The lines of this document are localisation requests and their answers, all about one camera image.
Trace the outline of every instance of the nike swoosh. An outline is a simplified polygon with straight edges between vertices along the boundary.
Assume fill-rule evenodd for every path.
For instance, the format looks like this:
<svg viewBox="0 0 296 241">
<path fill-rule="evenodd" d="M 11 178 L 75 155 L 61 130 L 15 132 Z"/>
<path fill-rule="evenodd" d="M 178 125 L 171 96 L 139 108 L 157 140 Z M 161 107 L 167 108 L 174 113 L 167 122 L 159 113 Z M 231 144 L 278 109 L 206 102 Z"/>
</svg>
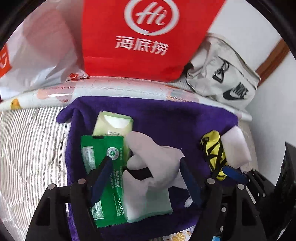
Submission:
<svg viewBox="0 0 296 241">
<path fill-rule="evenodd" d="M 227 91 L 225 91 L 224 93 L 223 93 L 223 97 L 224 97 L 224 99 L 226 99 L 226 100 L 243 100 L 244 98 L 242 97 L 242 98 L 236 98 L 236 97 L 232 97 L 231 95 L 230 95 L 230 92 L 232 91 L 232 89 L 230 89 L 230 90 L 227 90 Z"/>
</svg>

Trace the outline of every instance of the green package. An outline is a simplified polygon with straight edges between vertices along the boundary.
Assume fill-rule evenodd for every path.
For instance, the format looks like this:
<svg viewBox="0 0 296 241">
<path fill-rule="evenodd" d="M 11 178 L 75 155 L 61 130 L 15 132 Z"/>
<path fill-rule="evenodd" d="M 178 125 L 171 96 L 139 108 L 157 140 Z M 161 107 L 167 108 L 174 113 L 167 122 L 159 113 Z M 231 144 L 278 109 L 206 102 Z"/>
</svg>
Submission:
<svg viewBox="0 0 296 241">
<path fill-rule="evenodd" d="M 81 152 L 87 174 L 97 168 L 105 156 L 113 160 L 110 181 L 107 182 L 100 201 L 91 208 L 97 227 L 127 223 L 122 202 L 123 137 L 82 136 Z"/>
</svg>

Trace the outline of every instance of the silver screw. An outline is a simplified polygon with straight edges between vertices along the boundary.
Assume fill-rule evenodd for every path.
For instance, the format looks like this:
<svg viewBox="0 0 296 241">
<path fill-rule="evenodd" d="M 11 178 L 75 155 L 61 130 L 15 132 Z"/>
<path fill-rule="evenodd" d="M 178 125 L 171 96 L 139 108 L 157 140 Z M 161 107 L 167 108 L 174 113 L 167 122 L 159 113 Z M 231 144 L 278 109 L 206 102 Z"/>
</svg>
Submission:
<svg viewBox="0 0 296 241">
<path fill-rule="evenodd" d="M 238 189 L 240 189 L 240 190 L 244 190 L 244 185 L 242 185 L 242 184 L 237 184 L 237 187 L 238 187 Z"/>
<path fill-rule="evenodd" d="M 78 184 L 84 184 L 86 182 L 86 180 L 84 178 L 81 178 L 78 180 Z"/>
<path fill-rule="evenodd" d="M 212 178 L 208 178 L 208 179 L 207 179 L 207 183 L 208 183 L 208 184 L 214 184 L 214 183 L 215 183 L 215 180 L 212 179 Z"/>
<path fill-rule="evenodd" d="M 55 184 L 53 184 L 53 183 L 52 183 L 52 184 L 49 184 L 47 188 L 48 188 L 49 190 L 52 190 L 52 189 L 55 188 Z"/>
</svg>

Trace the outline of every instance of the purple towel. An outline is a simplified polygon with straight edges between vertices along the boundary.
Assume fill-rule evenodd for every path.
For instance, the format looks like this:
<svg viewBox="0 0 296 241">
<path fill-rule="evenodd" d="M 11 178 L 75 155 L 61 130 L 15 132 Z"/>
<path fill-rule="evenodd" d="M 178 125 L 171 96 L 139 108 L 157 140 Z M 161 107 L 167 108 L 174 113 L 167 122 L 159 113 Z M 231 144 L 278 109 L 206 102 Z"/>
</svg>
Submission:
<svg viewBox="0 0 296 241">
<path fill-rule="evenodd" d="M 123 97 L 84 96 L 74 100 L 57 116 L 58 123 L 72 119 L 66 147 L 68 185 L 84 178 L 80 137 L 91 135 L 100 111 L 110 111 L 131 116 L 133 131 L 150 136 L 158 145 L 180 149 L 205 177 L 210 169 L 200 150 L 202 136 L 212 130 L 224 134 L 238 124 L 235 115 L 227 110 L 194 102 L 173 102 Z M 171 215 L 154 216 L 137 223 L 126 223 L 101 228 L 106 241 L 143 241 L 187 229 L 196 224 L 200 210 L 184 203 L 189 197 L 187 190 L 169 189 L 173 208 Z M 78 240 L 70 209 L 69 223 L 73 240 Z"/>
</svg>

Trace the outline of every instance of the white nike bag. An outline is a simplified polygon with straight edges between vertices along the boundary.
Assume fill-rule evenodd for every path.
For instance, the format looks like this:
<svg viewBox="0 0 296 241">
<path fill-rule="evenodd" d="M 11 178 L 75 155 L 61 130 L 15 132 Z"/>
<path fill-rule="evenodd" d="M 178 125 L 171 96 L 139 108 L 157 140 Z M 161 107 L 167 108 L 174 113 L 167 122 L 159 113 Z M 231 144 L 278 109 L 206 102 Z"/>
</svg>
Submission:
<svg viewBox="0 0 296 241">
<path fill-rule="evenodd" d="M 191 60 L 186 81 L 198 94 L 244 110 L 260 77 L 227 42 L 220 35 L 208 34 Z"/>
<path fill-rule="evenodd" d="M 14 31 L 0 54 L 0 87 L 14 94 L 86 78 L 59 7 L 45 1 Z"/>
</svg>

